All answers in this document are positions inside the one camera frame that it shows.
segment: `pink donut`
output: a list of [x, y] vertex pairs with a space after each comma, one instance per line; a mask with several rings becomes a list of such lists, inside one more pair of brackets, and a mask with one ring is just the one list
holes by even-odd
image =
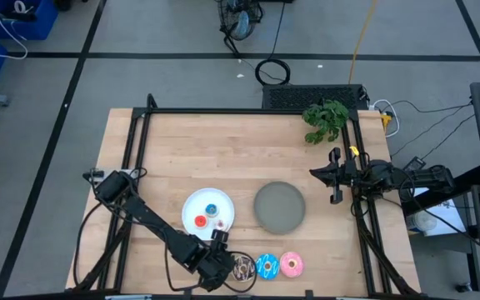
[[281, 272], [289, 278], [296, 278], [303, 272], [303, 260], [297, 252], [286, 252], [281, 256]]

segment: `gray floor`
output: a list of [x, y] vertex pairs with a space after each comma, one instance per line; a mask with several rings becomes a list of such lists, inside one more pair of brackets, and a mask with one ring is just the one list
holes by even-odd
[[[480, 35], [480, 0], [464, 0]], [[27, 41], [34, 52], [78, 53], [98, 0], [75, 2], [61, 13], [49, 39]], [[95, 53], [227, 53], [211, 0], [108, 0], [93, 39]], [[367, 1], [296, 0], [287, 5], [276, 53], [350, 54], [368, 10]], [[281, 5], [264, 3], [267, 16], [254, 34], [238, 44], [244, 53], [269, 53]], [[11, 50], [19, 47], [3, 42]], [[455, 1], [380, 1], [362, 43], [361, 54], [478, 55]], [[0, 93], [11, 99], [0, 107], [0, 270], [33, 185], [53, 124], [77, 59], [7, 60]], [[345, 83], [349, 61], [287, 60], [294, 84]], [[268, 69], [275, 75], [279, 70]], [[371, 99], [408, 100], [422, 109], [469, 101], [469, 83], [480, 82], [480, 62], [359, 61], [355, 83]], [[88, 194], [80, 178], [93, 166], [110, 108], [142, 106], [153, 93], [160, 107], [259, 108], [262, 89], [253, 70], [234, 59], [99, 59], [86, 61], [57, 144], [35, 213], [6, 295], [62, 291]], [[449, 112], [417, 114], [396, 107], [402, 122], [388, 139], [395, 152]], [[403, 166], [439, 143], [471, 107], [409, 145], [393, 161]], [[480, 164], [476, 124], [465, 123], [427, 158], [455, 175]], [[466, 259], [412, 240], [424, 292], [437, 297], [474, 299], [453, 284], [468, 280]]]

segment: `wooden tabletop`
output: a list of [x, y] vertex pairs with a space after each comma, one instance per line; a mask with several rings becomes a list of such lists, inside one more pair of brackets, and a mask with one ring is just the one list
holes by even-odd
[[[120, 168], [128, 135], [131, 109], [110, 112], [98, 168]], [[389, 161], [388, 148], [378, 112], [359, 112], [362, 138], [371, 158]], [[250, 292], [258, 296], [302, 296], [312, 289], [316, 296], [367, 296], [358, 232], [350, 213], [351, 195], [343, 187], [344, 200], [329, 203], [327, 189], [308, 169], [328, 164], [328, 152], [343, 148], [343, 140], [317, 146], [304, 142], [312, 131], [301, 116], [154, 114], [147, 137], [143, 166], [147, 176], [139, 184], [139, 193], [147, 205], [175, 228], [183, 228], [181, 210], [187, 197], [200, 188], [224, 191], [235, 206], [235, 220], [229, 231], [229, 250], [249, 253], [255, 259], [262, 253], [280, 257], [294, 251], [302, 256], [305, 269], [290, 279], [279, 274], [273, 281], [259, 278]], [[132, 165], [136, 148], [132, 154]], [[273, 181], [284, 181], [298, 188], [307, 204], [302, 224], [287, 235], [273, 235], [262, 229], [253, 213], [253, 199], [259, 188]], [[395, 192], [386, 198], [398, 202]], [[87, 213], [97, 201], [90, 193]], [[401, 208], [377, 201], [377, 215], [385, 253], [394, 267], [419, 290]], [[103, 252], [111, 214], [100, 207], [88, 220], [82, 235], [78, 272], [82, 279]], [[164, 270], [164, 244], [144, 227], [134, 226], [127, 255], [123, 293], [173, 293]], [[372, 265], [376, 287], [381, 291], [378, 264]], [[169, 258], [173, 286], [193, 285], [190, 275]], [[112, 266], [118, 255], [114, 255]], [[113, 282], [111, 267], [110, 285]], [[230, 281], [237, 289], [248, 283]], [[74, 286], [72, 276], [67, 286]], [[194, 293], [206, 293], [197, 289]], [[232, 294], [225, 287], [213, 294]]]

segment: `green plant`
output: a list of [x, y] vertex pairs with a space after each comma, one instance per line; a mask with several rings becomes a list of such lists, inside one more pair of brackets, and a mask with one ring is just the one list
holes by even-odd
[[322, 103], [311, 105], [302, 115], [308, 125], [317, 128], [316, 132], [305, 135], [305, 141], [314, 145], [319, 144], [326, 134], [329, 134], [329, 142], [336, 140], [349, 116], [348, 109], [338, 101], [323, 100]]

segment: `gray plate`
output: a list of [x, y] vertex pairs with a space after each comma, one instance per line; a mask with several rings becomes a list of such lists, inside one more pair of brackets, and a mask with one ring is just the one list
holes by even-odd
[[286, 182], [270, 182], [255, 196], [255, 216], [270, 233], [286, 234], [305, 218], [305, 200], [297, 188]]

